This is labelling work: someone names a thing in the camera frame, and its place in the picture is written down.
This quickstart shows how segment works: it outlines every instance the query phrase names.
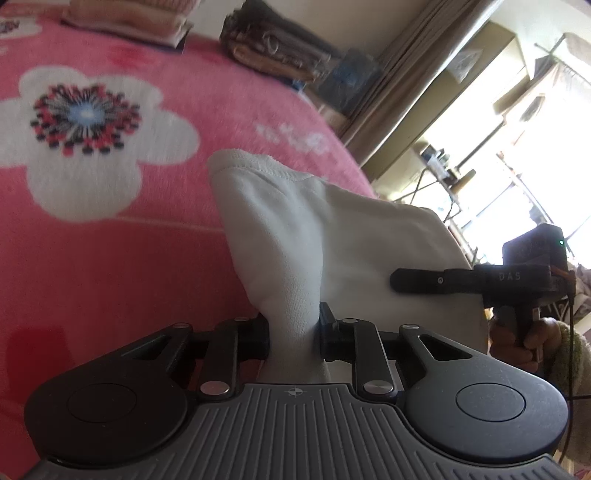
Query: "white garment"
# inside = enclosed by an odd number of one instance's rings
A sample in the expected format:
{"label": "white garment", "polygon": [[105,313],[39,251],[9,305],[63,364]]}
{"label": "white garment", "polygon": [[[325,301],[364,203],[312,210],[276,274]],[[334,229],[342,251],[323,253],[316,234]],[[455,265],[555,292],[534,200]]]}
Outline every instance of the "white garment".
{"label": "white garment", "polygon": [[329,374],[317,352],[321,301],[336,318],[369,320],[393,332],[418,323],[486,351],[480,295],[390,289],[389,277],[399,267],[468,268],[432,211],[356,195],[241,150],[214,153],[208,167],[234,267],[251,303],[269,321],[271,353],[262,381],[350,376],[350,368],[332,364]]}

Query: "silver screw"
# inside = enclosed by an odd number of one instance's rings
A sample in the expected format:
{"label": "silver screw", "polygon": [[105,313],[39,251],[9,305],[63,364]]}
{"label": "silver screw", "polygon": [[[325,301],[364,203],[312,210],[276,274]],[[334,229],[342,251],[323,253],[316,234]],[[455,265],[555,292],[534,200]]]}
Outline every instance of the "silver screw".
{"label": "silver screw", "polygon": [[386,395],[394,390],[394,387],[384,380],[370,380],[363,385],[363,389],[372,395]]}
{"label": "silver screw", "polygon": [[217,397],[218,395],[228,393],[230,391],[230,385],[219,380],[211,380],[202,384],[199,390],[206,395]]}

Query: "floral blanket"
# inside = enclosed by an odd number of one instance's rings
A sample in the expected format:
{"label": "floral blanket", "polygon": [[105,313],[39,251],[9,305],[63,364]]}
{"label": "floral blanket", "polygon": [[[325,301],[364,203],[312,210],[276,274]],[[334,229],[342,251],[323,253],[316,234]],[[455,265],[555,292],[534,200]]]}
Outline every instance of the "floral blanket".
{"label": "floral blanket", "polygon": [[37,456],[31,391],[174,322],[253,314],[205,163],[269,154],[371,195],[301,96],[190,37],[182,55],[0,9],[0,472]]}

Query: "ceiling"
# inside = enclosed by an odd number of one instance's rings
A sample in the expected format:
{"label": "ceiling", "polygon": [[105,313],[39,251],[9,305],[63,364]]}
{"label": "ceiling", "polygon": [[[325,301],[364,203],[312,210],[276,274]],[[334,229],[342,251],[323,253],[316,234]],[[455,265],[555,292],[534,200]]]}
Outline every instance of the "ceiling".
{"label": "ceiling", "polygon": [[[551,50],[563,33],[575,33],[591,43],[591,4],[586,0],[505,0],[491,20],[517,35],[530,76],[535,59],[545,55],[536,43]],[[571,66],[576,63],[576,69],[581,66],[564,46],[556,55]]]}

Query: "human hand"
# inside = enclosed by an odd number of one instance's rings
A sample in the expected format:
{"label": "human hand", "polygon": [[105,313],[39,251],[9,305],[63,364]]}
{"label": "human hand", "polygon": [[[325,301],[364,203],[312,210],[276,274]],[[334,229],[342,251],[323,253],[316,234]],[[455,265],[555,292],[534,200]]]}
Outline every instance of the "human hand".
{"label": "human hand", "polygon": [[544,358],[553,358],[560,344],[562,335],[554,319],[541,319],[531,325],[523,341],[524,346],[515,346],[516,338],[511,330],[495,323],[489,332],[491,337],[491,355],[514,367],[529,373],[538,371],[538,362],[534,360],[532,350],[540,345],[544,347]]}

